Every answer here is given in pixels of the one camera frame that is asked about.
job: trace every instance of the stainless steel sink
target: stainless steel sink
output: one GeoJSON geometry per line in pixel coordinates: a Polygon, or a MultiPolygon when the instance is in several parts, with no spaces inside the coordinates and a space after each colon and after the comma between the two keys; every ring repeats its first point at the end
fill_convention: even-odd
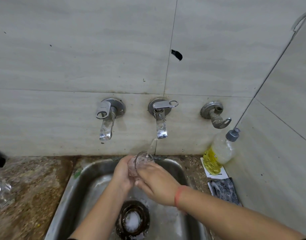
{"type": "MultiPolygon", "coordinates": [[[[117,163],[117,160],[102,159],[90,163],[84,162],[82,170],[75,170],[67,184],[45,240],[63,240],[70,236],[108,185],[117,163]]],[[[171,173],[180,184],[191,186],[182,167],[176,161],[164,159],[156,163],[171,173]]],[[[175,207],[155,203],[137,187],[129,192],[127,200],[139,201],[147,207],[150,218],[150,226],[145,236],[147,240],[206,239],[201,223],[175,207]]],[[[115,229],[109,239],[120,239],[115,229]]]]}

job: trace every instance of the sink drain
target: sink drain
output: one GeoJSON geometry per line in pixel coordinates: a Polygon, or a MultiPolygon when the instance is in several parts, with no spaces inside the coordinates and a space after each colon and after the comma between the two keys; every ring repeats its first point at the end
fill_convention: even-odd
{"type": "Polygon", "coordinates": [[[137,200],[124,202],[115,223],[116,233],[122,240],[142,239],[150,226],[148,209],[137,200]]]}

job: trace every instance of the person's right arm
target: person's right arm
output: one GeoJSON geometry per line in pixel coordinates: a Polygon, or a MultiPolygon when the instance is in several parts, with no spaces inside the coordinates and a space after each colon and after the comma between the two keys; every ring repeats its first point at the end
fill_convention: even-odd
{"type": "MultiPolygon", "coordinates": [[[[150,164],[138,170],[142,180],[135,185],[152,200],[174,206],[180,184],[161,166],[150,164]]],[[[177,207],[193,216],[224,240],[301,240],[305,236],[245,207],[193,190],[183,189],[177,207]]]]}

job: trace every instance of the sink rim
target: sink rim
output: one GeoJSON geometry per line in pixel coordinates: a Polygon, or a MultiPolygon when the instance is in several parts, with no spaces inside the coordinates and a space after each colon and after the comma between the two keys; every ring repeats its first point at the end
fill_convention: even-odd
{"type": "MultiPolygon", "coordinates": [[[[44,238],[44,240],[54,240],[56,239],[56,237],[59,235],[61,227],[59,227],[59,225],[63,222],[63,219],[65,217],[65,214],[69,208],[69,202],[71,202],[71,200],[73,200],[73,196],[74,196],[74,192],[76,187],[79,186],[79,181],[81,180],[81,176],[88,171],[88,169],[90,169],[90,167],[92,167],[95,164],[98,163],[105,163],[105,162],[113,162],[113,163],[118,163],[119,159],[111,159],[111,158],[107,158],[107,159],[95,159],[94,161],[91,162],[85,162],[82,161],[80,165],[75,165],[73,172],[70,176],[70,179],[67,183],[67,186],[64,190],[64,193],[62,195],[62,198],[59,202],[59,205],[55,211],[55,214],[52,218],[51,224],[47,230],[46,236],[44,238]]],[[[186,183],[189,187],[192,187],[194,189],[196,189],[195,186],[195,182],[192,182],[191,179],[187,176],[185,170],[183,170],[183,167],[175,160],[170,159],[170,158],[165,158],[165,159],[160,159],[160,160],[155,160],[156,162],[159,161],[168,161],[170,164],[175,164],[176,167],[179,167],[180,170],[182,171],[182,173],[185,176],[186,179],[186,183]]],[[[201,236],[201,240],[206,240],[208,239],[206,237],[206,232],[204,229],[204,226],[202,223],[200,223],[199,221],[196,220],[196,222],[198,223],[198,228],[199,228],[199,232],[200,232],[200,236],[201,236]]]]}

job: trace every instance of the person's right hand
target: person's right hand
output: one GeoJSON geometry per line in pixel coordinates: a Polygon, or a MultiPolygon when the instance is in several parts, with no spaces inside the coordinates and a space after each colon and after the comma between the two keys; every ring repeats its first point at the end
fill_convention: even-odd
{"type": "Polygon", "coordinates": [[[181,185],[171,174],[155,163],[148,163],[137,172],[143,180],[137,180],[135,185],[150,199],[162,205],[174,206],[174,197],[181,185]]]}

